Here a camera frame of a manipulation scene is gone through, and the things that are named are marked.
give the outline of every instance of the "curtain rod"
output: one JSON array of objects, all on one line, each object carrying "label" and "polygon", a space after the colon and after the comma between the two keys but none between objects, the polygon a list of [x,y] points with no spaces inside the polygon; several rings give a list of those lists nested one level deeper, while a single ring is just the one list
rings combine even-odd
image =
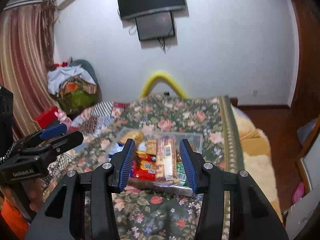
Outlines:
[{"label": "curtain rod", "polygon": [[41,3],[43,0],[21,0],[17,2],[8,3],[7,6],[3,9],[8,10],[17,6],[26,5],[26,4],[32,4],[32,3]]}]

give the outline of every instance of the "floral bedspread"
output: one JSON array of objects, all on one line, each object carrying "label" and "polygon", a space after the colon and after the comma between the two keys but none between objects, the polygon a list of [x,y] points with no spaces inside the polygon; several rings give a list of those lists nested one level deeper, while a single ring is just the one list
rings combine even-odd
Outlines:
[{"label": "floral bedspread", "polygon": [[[211,99],[181,99],[152,95],[127,106],[124,113],[53,181],[53,188],[70,169],[91,171],[107,160],[111,142],[122,127],[144,131],[162,130],[203,133],[202,155],[222,170],[237,173],[244,168],[239,135],[228,96]],[[113,194],[114,210],[121,239],[193,239],[202,195],[185,197],[163,192],[140,191],[127,186]],[[230,202],[225,194],[222,239],[228,239]],[[86,223],[90,223],[87,210]]]}]

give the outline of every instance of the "green bag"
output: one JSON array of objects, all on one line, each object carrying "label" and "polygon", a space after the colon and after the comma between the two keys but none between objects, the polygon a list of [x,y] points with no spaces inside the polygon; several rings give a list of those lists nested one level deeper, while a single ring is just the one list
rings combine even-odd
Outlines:
[{"label": "green bag", "polygon": [[58,97],[58,102],[63,111],[69,114],[80,114],[84,109],[93,106],[98,100],[97,94],[88,94],[81,88]]}]

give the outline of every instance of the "black gripper frame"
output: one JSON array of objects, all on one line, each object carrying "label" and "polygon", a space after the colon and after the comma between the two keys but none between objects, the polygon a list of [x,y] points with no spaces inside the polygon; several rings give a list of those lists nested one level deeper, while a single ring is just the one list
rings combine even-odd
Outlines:
[{"label": "black gripper frame", "polygon": [[84,233],[85,192],[91,191],[91,231],[94,240],[120,240],[113,209],[112,193],[120,193],[119,172],[130,145],[115,153],[110,163],[94,171],[68,171],[51,192],[31,223],[25,240],[80,240]]},{"label": "black gripper frame", "polygon": [[[48,175],[48,165],[57,156],[80,145],[83,135],[79,131],[65,134],[67,127],[60,124],[46,130],[39,130],[16,142],[9,156],[7,150],[13,144],[13,94],[0,86],[0,185],[9,186],[18,208],[24,218],[31,222],[36,212],[29,207],[30,200],[22,181],[40,178]],[[45,146],[37,147],[40,143],[52,139]]]},{"label": "black gripper frame", "polygon": [[196,172],[195,193],[204,194],[195,240],[221,239],[225,191],[230,192],[230,240],[288,240],[278,215],[247,171],[234,174],[211,163],[204,165],[201,154],[192,151],[187,139],[181,143]]}]

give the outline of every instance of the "wall outlet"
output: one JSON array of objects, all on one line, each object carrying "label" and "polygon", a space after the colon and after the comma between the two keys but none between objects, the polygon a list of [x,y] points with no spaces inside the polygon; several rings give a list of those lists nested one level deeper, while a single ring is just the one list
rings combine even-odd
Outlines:
[{"label": "wall outlet", "polygon": [[256,97],[257,96],[257,93],[258,93],[258,90],[255,90],[255,89],[252,89],[251,90],[251,95]]}]

